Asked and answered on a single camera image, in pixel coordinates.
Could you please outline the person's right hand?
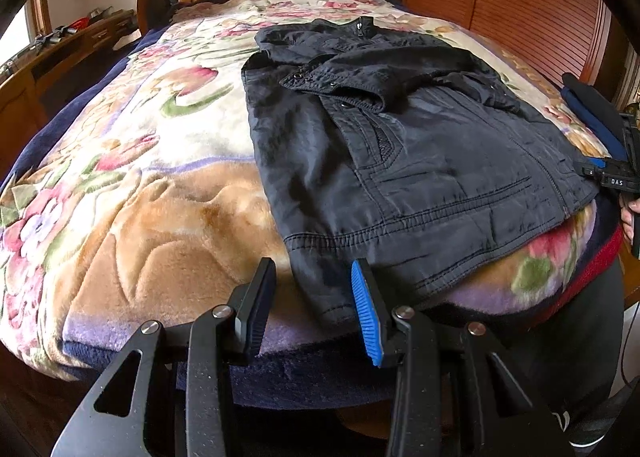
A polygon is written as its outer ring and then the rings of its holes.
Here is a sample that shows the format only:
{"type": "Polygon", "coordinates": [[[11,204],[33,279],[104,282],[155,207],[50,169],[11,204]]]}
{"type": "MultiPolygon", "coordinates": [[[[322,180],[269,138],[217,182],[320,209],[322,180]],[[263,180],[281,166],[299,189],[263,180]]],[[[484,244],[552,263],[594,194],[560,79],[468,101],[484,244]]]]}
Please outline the person's right hand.
{"type": "Polygon", "coordinates": [[[620,221],[628,243],[634,242],[634,219],[640,213],[640,200],[629,195],[620,196],[620,221]]]}

